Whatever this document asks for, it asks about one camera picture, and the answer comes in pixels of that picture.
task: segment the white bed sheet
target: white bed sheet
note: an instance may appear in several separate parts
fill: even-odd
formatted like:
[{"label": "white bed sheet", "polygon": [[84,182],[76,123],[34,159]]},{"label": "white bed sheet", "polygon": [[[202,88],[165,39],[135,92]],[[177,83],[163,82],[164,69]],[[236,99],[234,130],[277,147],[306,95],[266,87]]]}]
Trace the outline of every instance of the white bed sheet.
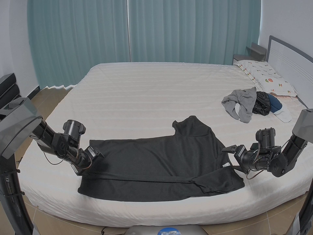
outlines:
[{"label": "white bed sheet", "polygon": [[[58,104],[47,123],[57,132],[68,119],[86,126],[81,147],[90,139],[137,139],[173,135],[174,120],[196,115],[225,146],[255,142],[259,129],[274,127],[284,144],[300,111],[296,98],[281,98],[292,122],[275,115],[253,115],[250,123],[230,117],[221,100],[254,83],[236,66],[189,63],[111,63],[93,67]],[[263,172],[227,194],[174,202],[118,202],[77,193],[81,178],[63,162],[50,165],[33,141],[21,161],[21,188],[31,203],[58,217],[93,225],[213,224],[249,218],[304,194],[313,176],[313,146],[308,144],[295,168],[281,178]],[[48,155],[52,162],[55,156]],[[237,164],[232,155],[230,159]]]}]

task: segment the bed headboard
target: bed headboard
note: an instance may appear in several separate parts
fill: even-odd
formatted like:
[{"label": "bed headboard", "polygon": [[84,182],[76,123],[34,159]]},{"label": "bed headboard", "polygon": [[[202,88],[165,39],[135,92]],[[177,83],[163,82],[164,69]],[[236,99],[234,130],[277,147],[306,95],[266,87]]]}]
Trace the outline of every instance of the bed headboard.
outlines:
[{"label": "bed headboard", "polygon": [[298,99],[313,108],[313,58],[296,47],[269,36],[265,59],[298,92]]}]

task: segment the pillow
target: pillow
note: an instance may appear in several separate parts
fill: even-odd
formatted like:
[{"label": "pillow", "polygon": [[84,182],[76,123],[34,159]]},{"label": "pillow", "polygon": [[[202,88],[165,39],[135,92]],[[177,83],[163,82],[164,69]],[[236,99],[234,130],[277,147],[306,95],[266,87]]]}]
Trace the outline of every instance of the pillow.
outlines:
[{"label": "pillow", "polygon": [[241,60],[234,63],[239,66],[259,87],[266,93],[279,96],[297,96],[293,86],[284,80],[279,74],[265,61]]}]

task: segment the wall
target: wall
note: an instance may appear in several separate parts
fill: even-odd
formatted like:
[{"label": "wall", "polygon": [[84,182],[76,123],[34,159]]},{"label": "wall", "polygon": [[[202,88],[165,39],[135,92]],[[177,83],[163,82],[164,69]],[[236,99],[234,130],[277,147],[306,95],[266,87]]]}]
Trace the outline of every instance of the wall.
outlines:
[{"label": "wall", "polygon": [[0,0],[0,76],[14,72],[21,96],[28,96],[38,81],[31,57],[27,0]]},{"label": "wall", "polygon": [[313,0],[262,0],[259,45],[270,35],[313,57]]}]

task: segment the black t-shirt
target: black t-shirt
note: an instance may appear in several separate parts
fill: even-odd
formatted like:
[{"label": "black t-shirt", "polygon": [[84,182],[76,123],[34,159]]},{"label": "black t-shirt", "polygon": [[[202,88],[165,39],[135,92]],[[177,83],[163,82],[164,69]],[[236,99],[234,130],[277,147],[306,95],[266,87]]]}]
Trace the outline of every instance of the black t-shirt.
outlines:
[{"label": "black t-shirt", "polygon": [[84,172],[78,192],[106,200],[155,202],[213,196],[245,186],[210,127],[195,116],[172,126],[173,136],[90,140],[104,157]]}]

